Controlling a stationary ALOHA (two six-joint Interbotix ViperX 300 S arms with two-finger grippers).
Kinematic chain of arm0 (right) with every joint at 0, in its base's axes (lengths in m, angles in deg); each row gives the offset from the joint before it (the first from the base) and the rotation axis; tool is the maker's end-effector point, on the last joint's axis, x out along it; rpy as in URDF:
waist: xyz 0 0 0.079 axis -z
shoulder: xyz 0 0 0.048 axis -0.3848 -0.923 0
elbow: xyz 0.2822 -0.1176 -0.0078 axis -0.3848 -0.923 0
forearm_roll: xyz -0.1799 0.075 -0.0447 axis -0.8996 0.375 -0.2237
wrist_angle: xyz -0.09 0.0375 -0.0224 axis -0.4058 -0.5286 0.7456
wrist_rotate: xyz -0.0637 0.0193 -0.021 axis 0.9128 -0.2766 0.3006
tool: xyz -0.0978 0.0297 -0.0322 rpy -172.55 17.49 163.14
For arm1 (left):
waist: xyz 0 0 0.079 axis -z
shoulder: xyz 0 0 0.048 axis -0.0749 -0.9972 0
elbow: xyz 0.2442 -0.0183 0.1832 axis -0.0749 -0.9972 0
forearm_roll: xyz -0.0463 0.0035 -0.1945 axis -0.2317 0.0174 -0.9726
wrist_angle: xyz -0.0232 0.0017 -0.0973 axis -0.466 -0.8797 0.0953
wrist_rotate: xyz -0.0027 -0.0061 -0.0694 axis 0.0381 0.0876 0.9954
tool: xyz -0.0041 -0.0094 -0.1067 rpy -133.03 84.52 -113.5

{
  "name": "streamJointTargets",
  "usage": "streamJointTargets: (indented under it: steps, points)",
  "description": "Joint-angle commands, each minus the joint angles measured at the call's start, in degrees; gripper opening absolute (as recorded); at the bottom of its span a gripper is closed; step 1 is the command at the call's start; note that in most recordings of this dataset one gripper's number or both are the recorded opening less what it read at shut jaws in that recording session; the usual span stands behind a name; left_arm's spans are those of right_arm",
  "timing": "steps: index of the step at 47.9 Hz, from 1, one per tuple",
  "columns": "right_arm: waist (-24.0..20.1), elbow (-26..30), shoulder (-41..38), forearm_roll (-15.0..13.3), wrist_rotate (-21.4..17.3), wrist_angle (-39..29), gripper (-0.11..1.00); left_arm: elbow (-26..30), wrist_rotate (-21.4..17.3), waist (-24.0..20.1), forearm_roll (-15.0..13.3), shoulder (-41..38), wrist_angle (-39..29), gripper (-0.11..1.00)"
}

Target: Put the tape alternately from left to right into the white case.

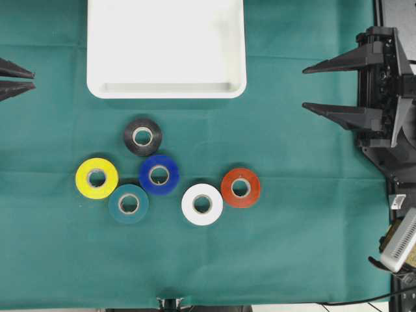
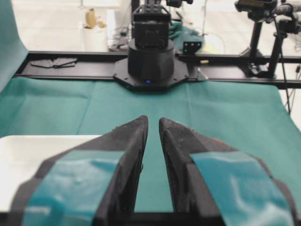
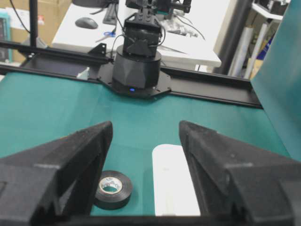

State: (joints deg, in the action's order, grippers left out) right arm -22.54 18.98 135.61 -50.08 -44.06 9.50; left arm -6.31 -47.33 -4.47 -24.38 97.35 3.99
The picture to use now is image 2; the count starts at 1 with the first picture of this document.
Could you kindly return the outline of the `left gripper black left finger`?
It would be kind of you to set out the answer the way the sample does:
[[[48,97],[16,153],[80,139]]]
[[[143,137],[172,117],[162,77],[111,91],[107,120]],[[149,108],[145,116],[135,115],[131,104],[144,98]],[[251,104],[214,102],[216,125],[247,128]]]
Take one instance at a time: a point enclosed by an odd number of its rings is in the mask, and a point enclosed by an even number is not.
[[[13,198],[13,226],[106,226],[134,211],[148,118],[45,159]]]

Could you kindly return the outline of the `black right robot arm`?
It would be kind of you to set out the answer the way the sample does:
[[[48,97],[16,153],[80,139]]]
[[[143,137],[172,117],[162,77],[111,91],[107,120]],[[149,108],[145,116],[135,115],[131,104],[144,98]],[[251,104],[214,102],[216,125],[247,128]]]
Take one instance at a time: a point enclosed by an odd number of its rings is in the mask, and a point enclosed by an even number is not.
[[[169,39],[170,25],[171,14],[159,0],[140,5],[132,13],[127,58],[115,63],[114,79],[139,91],[162,91],[187,81],[187,65],[175,58]]]

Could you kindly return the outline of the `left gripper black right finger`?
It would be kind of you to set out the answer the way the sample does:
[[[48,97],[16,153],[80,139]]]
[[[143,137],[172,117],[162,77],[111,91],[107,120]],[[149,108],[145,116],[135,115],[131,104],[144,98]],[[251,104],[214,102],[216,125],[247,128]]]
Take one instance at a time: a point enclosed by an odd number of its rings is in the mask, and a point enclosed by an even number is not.
[[[168,118],[159,121],[174,211],[193,226],[298,226],[288,186],[260,158]]]

